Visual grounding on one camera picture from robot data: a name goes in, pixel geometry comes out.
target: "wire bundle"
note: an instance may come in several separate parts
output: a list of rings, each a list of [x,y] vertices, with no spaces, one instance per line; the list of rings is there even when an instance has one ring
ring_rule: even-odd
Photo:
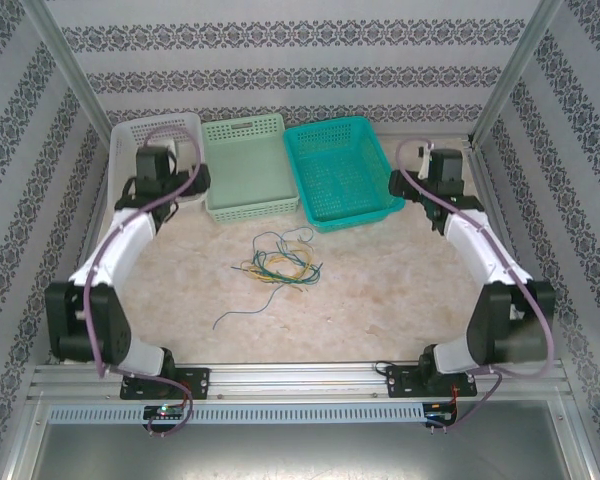
[[[297,240],[286,240],[284,237],[293,232],[300,230],[309,231],[311,235],[309,238],[302,238],[302,235],[298,235]],[[259,250],[256,246],[256,242],[259,238],[265,235],[274,235],[277,237],[276,250],[265,251]],[[244,272],[249,278],[259,280],[263,283],[278,283],[280,286],[276,288],[269,297],[266,305],[259,310],[254,312],[243,312],[243,311],[230,311],[220,316],[213,323],[213,330],[224,317],[231,313],[242,314],[242,315],[253,315],[264,311],[273,296],[278,290],[285,285],[289,285],[300,291],[303,285],[315,285],[320,281],[320,270],[322,264],[316,265],[313,263],[313,247],[309,245],[309,242],[313,239],[313,230],[309,227],[300,227],[294,230],[284,232],[282,235],[276,232],[264,232],[260,235],[256,235],[251,245],[253,247],[253,257],[251,260],[245,260],[240,264],[239,267],[231,267],[234,270],[240,270]],[[280,268],[282,265],[287,265],[295,271],[293,273],[282,273],[279,269],[274,270],[274,265]]]

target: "metal bar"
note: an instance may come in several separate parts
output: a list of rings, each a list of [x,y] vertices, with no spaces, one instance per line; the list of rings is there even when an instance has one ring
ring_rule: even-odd
[[[45,0],[24,0],[22,5],[108,151],[111,142],[109,118],[47,8]]]
[[[527,63],[529,63],[533,51],[538,46],[560,5],[562,5],[562,0],[541,0],[538,4],[476,122],[476,127],[472,133],[474,145],[481,145],[488,135],[507,98],[509,98],[509,93],[513,90]]]
[[[386,380],[373,370],[373,363],[204,365],[211,369],[208,400],[200,403],[337,403],[368,401],[437,402],[436,398],[389,399]],[[539,366],[518,365],[518,373],[532,373]],[[55,365],[38,367],[28,392],[29,402],[125,403],[120,400],[121,377],[108,375],[99,380],[91,365]],[[486,393],[493,376],[476,378],[478,392]],[[494,400],[549,399],[570,395],[571,387],[557,361],[548,377],[535,381],[505,379]],[[460,401],[472,399],[461,398]]]
[[[143,405],[58,405],[51,409],[52,425],[140,425]],[[187,423],[198,425],[395,423],[424,422],[422,403],[353,404],[203,404],[196,405]],[[156,425],[179,419],[157,419]]]
[[[48,425],[50,407],[43,403],[25,405],[2,480],[33,478],[33,473]]]
[[[465,153],[469,160],[469,168],[471,169],[473,182],[478,191],[478,197],[489,217],[491,228],[509,253],[512,253],[513,245],[511,244],[511,239],[509,238],[509,233],[504,222],[504,216],[497,204],[495,190],[487,174],[487,166],[482,156],[482,151],[479,148],[470,148],[466,149]]]
[[[593,458],[591,444],[573,398],[557,397],[547,402],[553,426],[571,478],[600,479],[600,471]]]

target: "teal basket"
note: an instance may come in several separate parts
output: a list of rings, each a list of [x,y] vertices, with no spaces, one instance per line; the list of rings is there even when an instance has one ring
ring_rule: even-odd
[[[290,128],[284,143],[309,223],[331,232],[378,222],[404,207],[371,124],[346,117]]]

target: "black mounting bracket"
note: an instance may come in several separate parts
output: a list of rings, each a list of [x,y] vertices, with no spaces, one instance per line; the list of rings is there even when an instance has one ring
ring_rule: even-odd
[[[387,379],[390,398],[475,397],[475,379],[466,373],[441,373],[436,369],[433,354],[435,345],[424,349],[418,365],[388,363],[383,375]]]
[[[435,381],[423,382],[417,365],[390,366],[385,370],[389,398],[451,397],[453,387],[458,397],[478,395],[475,380],[466,373],[439,375]]]
[[[210,373],[208,368],[176,368],[173,380],[191,390],[194,400],[206,400]],[[182,400],[183,396],[177,387],[135,377],[123,377],[120,387],[122,400]]]

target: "white basket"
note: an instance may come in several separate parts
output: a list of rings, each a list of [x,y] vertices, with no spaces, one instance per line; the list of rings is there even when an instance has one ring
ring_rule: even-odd
[[[124,184],[136,175],[136,151],[144,144],[147,135],[158,127],[177,125],[186,128],[198,142],[202,163],[205,163],[204,143],[200,117],[195,113],[173,113],[155,117],[138,118],[122,122],[113,127],[111,149],[109,150],[109,177],[107,185],[107,208],[113,211],[115,203],[122,194]],[[190,168],[198,162],[191,140],[177,130],[165,130],[156,133],[151,141],[174,139],[178,144],[178,170]],[[179,200],[180,206],[188,203],[199,204],[200,196]]]

